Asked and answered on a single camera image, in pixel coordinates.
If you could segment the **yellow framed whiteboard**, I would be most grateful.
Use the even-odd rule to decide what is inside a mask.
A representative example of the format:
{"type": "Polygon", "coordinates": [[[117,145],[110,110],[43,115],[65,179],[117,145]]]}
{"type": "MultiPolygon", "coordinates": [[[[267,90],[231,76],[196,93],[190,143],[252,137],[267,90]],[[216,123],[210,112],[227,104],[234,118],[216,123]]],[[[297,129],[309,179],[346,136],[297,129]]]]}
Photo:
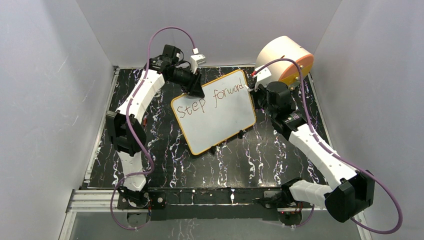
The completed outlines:
{"type": "Polygon", "coordinates": [[[238,69],[204,84],[204,98],[182,94],[171,101],[193,155],[202,154],[256,123],[255,107],[245,85],[246,74],[238,69]]]}

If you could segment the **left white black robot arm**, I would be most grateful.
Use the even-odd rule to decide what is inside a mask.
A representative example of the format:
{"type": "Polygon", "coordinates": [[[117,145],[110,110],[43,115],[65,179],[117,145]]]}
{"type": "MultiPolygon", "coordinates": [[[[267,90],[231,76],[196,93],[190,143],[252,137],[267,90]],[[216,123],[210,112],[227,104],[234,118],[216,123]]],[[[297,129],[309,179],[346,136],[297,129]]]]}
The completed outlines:
{"type": "Polygon", "coordinates": [[[191,97],[204,98],[199,65],[206,57],[197,48],[188,60],[183,51],[165,45],[162,54],[148,57],[142,76],[126,100],[115,110],[107,111],[105,123],[110,141],[118,153],[123,179],[116,184],[119,194],[137,208],[149,203],[147,178],[155,169],[146,144],[143,118],[148,106],[166,82],[181,86],[191,97]]]}

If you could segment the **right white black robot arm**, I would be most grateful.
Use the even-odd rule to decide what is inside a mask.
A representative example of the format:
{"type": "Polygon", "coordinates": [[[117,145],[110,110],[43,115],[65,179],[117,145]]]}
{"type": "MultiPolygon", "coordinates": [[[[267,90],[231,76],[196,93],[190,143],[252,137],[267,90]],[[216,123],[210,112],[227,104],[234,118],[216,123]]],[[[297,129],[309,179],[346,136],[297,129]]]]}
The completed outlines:
{"type": "Polygon", "coordinates": [[[318,184],[301,178],[289,180],[281,186],[279,194],[284,205],[295,207],[299,202],[307,202],[325,208],[336,221],[344,223],[373,204],[375,181],[336,159],[332,150],[325,150],[328,144],[296,110],[285,83],[259,84],[251,95],[255,107],[270,118],[274,130],[297,147],[327,181],[318,184]]]}

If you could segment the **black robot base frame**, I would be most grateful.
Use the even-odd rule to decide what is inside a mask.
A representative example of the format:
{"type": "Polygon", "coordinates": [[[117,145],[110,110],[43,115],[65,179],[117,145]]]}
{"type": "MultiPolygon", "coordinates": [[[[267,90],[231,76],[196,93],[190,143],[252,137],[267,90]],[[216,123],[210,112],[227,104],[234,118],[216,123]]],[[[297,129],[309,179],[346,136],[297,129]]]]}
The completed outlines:
{"type": "Polygon", "coordinates": [[[118,190],[117,209],[148,213],[152,221],[179,219],[262,219],[298,224],[305,203],[281,187],[149,188],[118,190]]]}

